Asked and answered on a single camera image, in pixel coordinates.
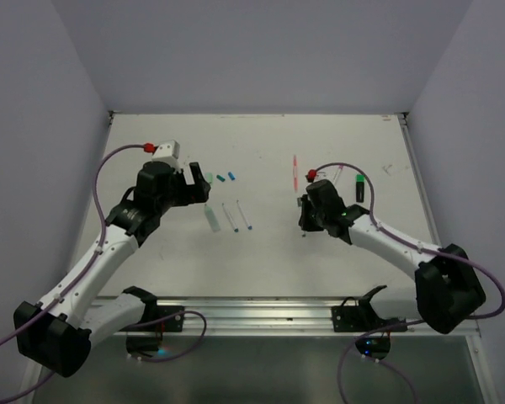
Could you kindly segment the light green highlighter body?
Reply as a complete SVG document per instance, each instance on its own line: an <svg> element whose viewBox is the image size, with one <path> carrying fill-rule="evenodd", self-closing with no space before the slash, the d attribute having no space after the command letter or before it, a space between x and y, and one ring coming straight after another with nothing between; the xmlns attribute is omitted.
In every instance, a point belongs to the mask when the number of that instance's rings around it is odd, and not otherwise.
<svg viewBox="0 0 505 404"><path fill-rule="evenodd" d="M210 226L210 229L213 232L220 231L221 227L220 227L219 221L215 215L215 212L212 210L212 208L209 207L208 205L205 205L204 213L205 213L205 218L208 221L208 224Z"/></svg>

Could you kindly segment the teal capped white marker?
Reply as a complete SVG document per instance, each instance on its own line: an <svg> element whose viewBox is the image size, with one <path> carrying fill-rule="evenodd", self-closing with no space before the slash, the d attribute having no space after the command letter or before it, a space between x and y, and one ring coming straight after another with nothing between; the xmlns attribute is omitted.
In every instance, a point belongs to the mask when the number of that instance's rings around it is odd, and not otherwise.
<svg viewBox="0 0 505 404"><path fill-rule="evenodd" d="M228 222L231 226L232 231L235 233L238 233L239 228L238 228L233 216L231 215L231 212L228 210L228 208L226 207L226 205L224 203L221 204L221 208L226 216L226 219L228 220Z"/></svg>

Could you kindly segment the blue capped white marker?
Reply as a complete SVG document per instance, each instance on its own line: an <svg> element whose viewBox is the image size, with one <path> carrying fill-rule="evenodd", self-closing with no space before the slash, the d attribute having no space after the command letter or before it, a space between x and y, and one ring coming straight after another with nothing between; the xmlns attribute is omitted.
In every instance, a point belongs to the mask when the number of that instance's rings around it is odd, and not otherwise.
<svg viewBox="0 0 505 404"><path fill-rule="evenodd" d="M241 202L240 202L239 199L236 201L236 204L237 204L238 211L239 211L239 213L241 215L241 218L242 218L242 220L243 220L243 222L245 224L245 227L249 231L251 231L253 229L253 226L252 226L250 220L248 219L247 214L246 214L245 210L243 209L242 204L241 204Z"/></svg>

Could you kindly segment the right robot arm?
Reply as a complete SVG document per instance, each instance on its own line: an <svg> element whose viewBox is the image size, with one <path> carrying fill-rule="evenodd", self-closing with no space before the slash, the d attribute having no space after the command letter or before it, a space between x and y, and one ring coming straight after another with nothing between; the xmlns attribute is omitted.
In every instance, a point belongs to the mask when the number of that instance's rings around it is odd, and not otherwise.
<svg viewBox="0 0 505 404"><path fill-rule="evenodd" d="M405 239L403 233L374 222L364 207L345 205L326 179L306 187L300 207L302 231L326 231L330 237L384 259L414 283L395 290L376 286L353 305L337 306L336 315L356 322L359 330L374 331L416 319L448 334L485 303L486 294L463 248Z"/></svg>

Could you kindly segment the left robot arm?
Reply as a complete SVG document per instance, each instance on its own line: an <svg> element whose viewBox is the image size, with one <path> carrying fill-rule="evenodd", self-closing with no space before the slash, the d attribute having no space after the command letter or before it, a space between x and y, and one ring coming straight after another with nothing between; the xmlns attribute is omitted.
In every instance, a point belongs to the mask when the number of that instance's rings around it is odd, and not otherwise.
<svg viewBox="0 0 505 404"><path fill-rule="evenodd" d="M173 207L203 204L210 185L197 162L192 183L166 162L147 162L136 185L104 220L103 230L67 276L35 304L21 303L13 314L19 352L66 378L74 375L93 347L122 330L155 330L183 316L181 306L161 309L157 298L130 286L105 306L90 306L114 272L160 226Z"/></svg>

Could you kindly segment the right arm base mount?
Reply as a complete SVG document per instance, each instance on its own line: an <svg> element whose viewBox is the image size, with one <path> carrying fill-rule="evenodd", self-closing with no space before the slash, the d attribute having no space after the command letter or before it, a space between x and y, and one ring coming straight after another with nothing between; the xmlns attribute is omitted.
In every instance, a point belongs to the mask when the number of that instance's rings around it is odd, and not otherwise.
<svg viewBox="0 0 505 404"><path fill-rule="evenodd" d="M383 331L379 336L368 336L354 343L358 351L371 359L383 360L391 351L391 333L406 332L405 320L396 317L378 316L371 305L373 297L386 289L386 285L376 286L358 298L345 297L340 304L331 307L331 320L334 332L370 332L372 330L393 326L397 328Z"/></svg>

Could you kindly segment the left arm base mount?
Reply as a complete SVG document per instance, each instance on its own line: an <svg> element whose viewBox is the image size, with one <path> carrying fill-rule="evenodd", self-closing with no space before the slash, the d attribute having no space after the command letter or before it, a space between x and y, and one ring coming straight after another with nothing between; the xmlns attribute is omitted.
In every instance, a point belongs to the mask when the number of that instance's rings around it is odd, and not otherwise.
<svg viewBox="0 0 505 404"><path fill-rule="evenodd" d="M167 351L162 346L163 337L166 333L183 330L184 309L184 306L155 305L136 324L120 329L127 334L127 353L145 358L166 354Z"/></svg>

